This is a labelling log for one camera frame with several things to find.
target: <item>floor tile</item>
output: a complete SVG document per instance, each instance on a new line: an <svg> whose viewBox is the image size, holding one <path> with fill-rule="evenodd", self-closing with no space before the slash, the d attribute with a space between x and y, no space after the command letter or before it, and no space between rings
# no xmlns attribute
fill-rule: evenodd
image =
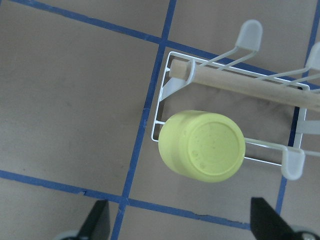
<svg viewBox="0 0 320 240"><path fill-rule="evenodd" d="M223 54L234 47L241 25L256 19L263 26L261 48L246 63L286 72L304 66L316 3L316 0L178 1L169 39Z"/></svg>
<svg viewBox="0 0 320 240"><path fill-rule="evenodd" d="M0 12L0 168L121 194L157 46L13 2Z"/></svg>
<svg viewBox="0 0 320 240"><path fill-rule="evenodd" d="M0 239L48 239L79 230L96 199L0 178ZM118 204L109 202L110 227Z"/></svg>
<svg viewBox="0 0 320 240"><path fill-rule="evenodd" d="M161 36L169 4L169 0L41 0L40 2L158 37Z"/></svg>

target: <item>blue tape line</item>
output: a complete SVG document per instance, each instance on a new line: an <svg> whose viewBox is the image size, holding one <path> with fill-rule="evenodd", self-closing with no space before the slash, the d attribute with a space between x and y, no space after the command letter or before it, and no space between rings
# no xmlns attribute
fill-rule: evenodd
<svg viewBox="0 0 320 240"><path fill-rule="evenodd" d="M175 215L175 216L194 219L194 220L200 220L204 222L224 225L224 226L238 228L238 229L250 230L249 223L231 221L226 218L212 216L212 215L198 215L193 213L192 211L174 208L170 206L159 205L159 204L145 202L145 201L140 201L140 200L129 199L128 201L131 207L156 211L160 213Z"/></svg>
<svg viewBox="0 0 320 240"><path fill-rule="evenodd" d="M124 220L127 205L128 205L128 201L125 198L122 198L118 207L118 212L115 217L110 240L117 240L119 238L119 234L120 234L122 222Z"/></svg>
<svg viewBox="0 0 320 240"><path fill-rule="evenodd" d="M320 85L317 85L317 84L313 84L311 82L302 82L303 84L307 84L309 85L310 87L310 90L313 90L313 89L319 89L320 88Z"/></svg>
<svg viewBox="0 0 320 240"><path fill-rule="evenodd" d="M109 200L111 202L119 203L121 197L109 194L101 191L95 191L83 187L72 186L68 184L63 184L55 181L43 180L36 177L21 175L9 171L0 170L0 178L17 181L20 183L41 186L47 189L58 190L71 194L84 194L84 196L96 198L96 199L104 199Z"/></svg>
<svg viewBox="0 0 320 240"><path fill-rule="evenodd" d="M282 206L285 198L286 186L287 186L287 179L284 176L281 176L278 198L276 200L276 205L275 205L275 211L278 214L280 214L282 210Z"/></svg>
<svg viewBox="0 0 320 240"><path fill-rule="evenodd" d="M211 52L200 50L200 49L197 49L197 48L194 48L191 46L187 46L187 45L183 45L183 44L180 44L180 43L177 43L174 41L170 41L170 40L167 41L167 47L172 48L172 49L176 49L176 50L188 53L188 54L196 55L196 56L199 56L199 57L205 58L205 59L213 59L218 56L218 55L213 54ZM231 63L232 61L233 61L233 59L226 57L226 58L219 60L218 62L221 64L228 64L228 63ZM244 69L247 71L251 71L251 72L255 72L258 74L263 74L263 75L272 75L272 74L276 73L276 72L269 71L269 70L266 70L266 69L263 69L263 68L260 68L257 66L252 66L250 64L246 64L243 62L234 65L234 67ZM292 77L283 77L283 78L286 80L290 80L290 81L294 80L294 78L292 78Z"/></svg>
<svg viewBox="0 0 320 240"><path fill-rule="evenodd" d="M133 184L133 180L134 180L134 176L135 176L135 172L138 164L138 159L140 155L140 150L141 150L142 142L145 135L147 121L149 118L150 109L151 109L152 101L153 101L156 86L157 86L160 68L161 68L161 64L165 54L165 49L166 49L165 44L169 36L170 27L171 27L173 15L174 15L175 7L176 7L176 2L177 2L176 0L170 0L168 5L168 10L166 13L163 31L161 35L161 42L159 43L159 47L156 53L155 62L154 62L154 66L151 74L151 80L149 83L148 92L147 92L145 103L142 110L141 120L139 123L139 128L138 128L138 132L136 135L136 139L135 139L135 143L134 143L134 147L131 155L129 170L126 175L126 179L125 179L125 183L122 191L122 199L119 204L118 213L115 218L115 223L114 223L112 234L111 234L111 240L117 240L119 238L120 229L124 219L126 207L128 205L128 197Z"/></svg>
<svg viewBox="0 0 320 240"><path fill-rule="evenodd" d="M166 42L169 37L169 32L172 24L172 20L174 18L175 8L176 8L177 0L170 0L168 9L165 16L165 21L163 25L163 30L161 34L161 39Z"/></svg>
<svg viewBox="0 0 320 240"><path fill-rule="evenodd" d="M311 48L316 42L316 36L317 36L317 30L319 26L319 20L320 20L320 0L317 1L316 8L315 8L315 13L314 13L314 18L313 18L313 23L312 23L312 28L311 28L311 34L309 38L309 43L308 43L308 49L305 55L305 61L304 64L306 64L308 57L311 52ZM307 77L309 72L305 72L302 74L302 77ZM319 88L316 87L317 85L314 84L309 84L312 88ZM289 142L288 146L292 147L295 142L295 136L296 136L296 129L297 129L297 123L298 123L298 116L299 116L299 108L295 107L294 108L294 113L293 113L293 119L292 119L292 124L291 124L291 131L290 131L290 136L289 136ZM281 178L281 183L279 187L279 192L278 192L278 198L276 202L276 207L275 210L278 214L281 213L284 198L285 198L285 193L286 193L286 186L287 186L287 179L282 176Z"/></svg>
<svg viewBox="0 0 320 240"><path fill-rule="evenodd" d="M161 38L157 37L157 36L149 35L144 32L133 30L133 29L130 29L130 28L127 28L124 26L119 26L119 25L116 25L116 24L113 24L113 23L110 23L107 21L88 17L86 15L82 15L82 14L79 14L79 13L76 13L73 11L65 10L65 9L62 9L59 7L50 6L50 5L35 1L35 0L10 0L10 1L15 2L15 3L19 3L19 4L23 4L23 5L35 8L35 9L44 10L44 11L47 11L50 13L59 14L59 15L62 15L66 18L69 18L69 19L77 20L77 21L80 21L80 22L83 22L86 24L90 24L90 25L94 25L97 27L111 30L111 31L115 31L118 33L126 34L126 35L129 35L129 36L132 36L132 37L135 37L138 39L146 40L146 41L149 41L152 43L159 44L161 41Z"/></svg>
<svg viewBox="0 0 320 240"><path fill-rule="evenodd" d="M176 2L177 2L176 0L170 0L169 2L168 10L167 10L167 14L164 22L164 27L162 31L162 36L164 38L167 38L169 35ZM141 121L139 124L138 133L137 133L135 144L133 147L133 152L132 152L131 161L130 161L130 168L129 168L129 171L125 180L123 192L122 192L122 196L126 198L129 197L130 190L132 187L132 182L134 179L134 174L136 171L141 146L142 146L143 138L145 135L146 125L149 118L152 101L155 95L155 90L158 82L161 64L165 54L165 49L166 49L165 41L162 41L158 47L157 54L155 57L155 62L154 62L154 66L151 74L151 80L149 83L148 92L146 95L146 99L145 99L145 103L142 111Z"/></svg>

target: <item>plastic cup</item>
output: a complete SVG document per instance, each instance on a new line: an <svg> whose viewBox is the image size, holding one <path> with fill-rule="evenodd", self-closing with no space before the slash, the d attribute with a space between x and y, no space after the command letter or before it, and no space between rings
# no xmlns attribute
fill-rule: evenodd
<svg viewBox="0 0 320 240"><path fill-rule="evenodd" d="M234 175L245 157L245 138L230 118L185 110L163 125L158 142L164 163L174 172L216 183Z"/></svg>

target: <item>wooden dowel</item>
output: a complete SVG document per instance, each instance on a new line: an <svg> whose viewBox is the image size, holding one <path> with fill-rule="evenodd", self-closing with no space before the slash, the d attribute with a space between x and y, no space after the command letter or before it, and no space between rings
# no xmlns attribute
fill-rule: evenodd
<svg viewBox="0 0 320 240"><path fill-rule="evenodd" d="M188 62L178 59L172 60L170 77L186 80L189 72L190 64ZM254 77L197 65L192 82L320 112L320 94L256 80Z"/></svg>

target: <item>tiled floor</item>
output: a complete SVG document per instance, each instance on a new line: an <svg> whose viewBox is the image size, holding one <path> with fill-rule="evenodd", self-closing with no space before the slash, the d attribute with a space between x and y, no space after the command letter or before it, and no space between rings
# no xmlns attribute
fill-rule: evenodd
<svg viewBox="0 0 320 240"><path fill-rule="evenodd" d="M261 50L246 63L258 68L242 67L302 68L320 40L317 7L316 0L3 0L0 239L78 229L96 199L110 201L112 240L254 239L253 196L319 233L319 159L307 157L297 181L245 160L235 176L212 184L170 171L150 138L169 51L211 58L233 48L245 20L257 19ZM163 117L185 109L224 114L245 137L284 145L294 115L293 107L196 85L168 98ZM306 136L302 147L319 151L319 140Z"/></svg>

